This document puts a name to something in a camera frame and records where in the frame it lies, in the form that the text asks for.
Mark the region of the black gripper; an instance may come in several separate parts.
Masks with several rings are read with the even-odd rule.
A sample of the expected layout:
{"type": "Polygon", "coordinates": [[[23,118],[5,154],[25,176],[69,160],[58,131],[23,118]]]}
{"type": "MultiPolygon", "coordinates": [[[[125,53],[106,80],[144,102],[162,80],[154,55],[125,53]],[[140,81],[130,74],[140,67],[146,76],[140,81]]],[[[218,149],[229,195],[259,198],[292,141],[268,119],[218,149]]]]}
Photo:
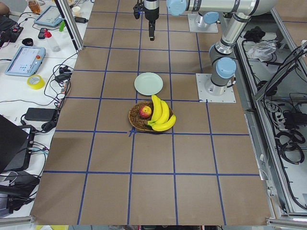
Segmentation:
{"type": "Polygon", "coordinates": [[[154,41],[155,21],[159,18],[159,0],[144,0],[145,18],[149,21],[149,38],[154,41]]]}

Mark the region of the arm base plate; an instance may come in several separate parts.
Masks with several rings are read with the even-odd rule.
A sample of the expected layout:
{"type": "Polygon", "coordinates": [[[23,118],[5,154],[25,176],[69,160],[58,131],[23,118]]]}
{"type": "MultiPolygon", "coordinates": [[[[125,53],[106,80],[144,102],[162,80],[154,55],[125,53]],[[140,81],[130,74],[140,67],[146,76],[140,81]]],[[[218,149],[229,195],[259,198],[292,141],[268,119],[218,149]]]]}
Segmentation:
{"type": "Polygon", "coordinates": [[[198,97],[200,102],[208,103],[236,103],[232,82],[228,81],[226,86],[216,86],[211,81],[211,74],[196,74],[198,97]]]}
{"type": "Polygon", "coordinates": [[[210,11],[204,15],[188,14],[189,31],[194,33],[218,33],[219,13],[210,11]]]}

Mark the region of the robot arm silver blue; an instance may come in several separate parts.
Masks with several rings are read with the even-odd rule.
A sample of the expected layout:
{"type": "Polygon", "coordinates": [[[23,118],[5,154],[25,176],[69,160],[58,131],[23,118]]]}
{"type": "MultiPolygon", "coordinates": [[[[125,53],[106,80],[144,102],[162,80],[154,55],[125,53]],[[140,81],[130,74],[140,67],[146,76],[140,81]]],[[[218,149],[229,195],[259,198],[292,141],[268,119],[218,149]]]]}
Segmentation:
{"type": "Polygon", "coordinates": [[[261,15],[271,10],[276,0],[168,0],[168,12],[180,16],[191,12],[225,12],[232,13],[219,42],[210,50],[213,74],[206,81],[205,90],[214,96],[221,96],[229,87],[227,84],[236,71],[236,62],[229,55],[251,16],[261,15]]]}
{"type": "Polygon", "coordinates": [[[198,27],[206,27],[216,23],[219,18],[219,13],[216,11],[198,12],[197,25],[198,27]]]}

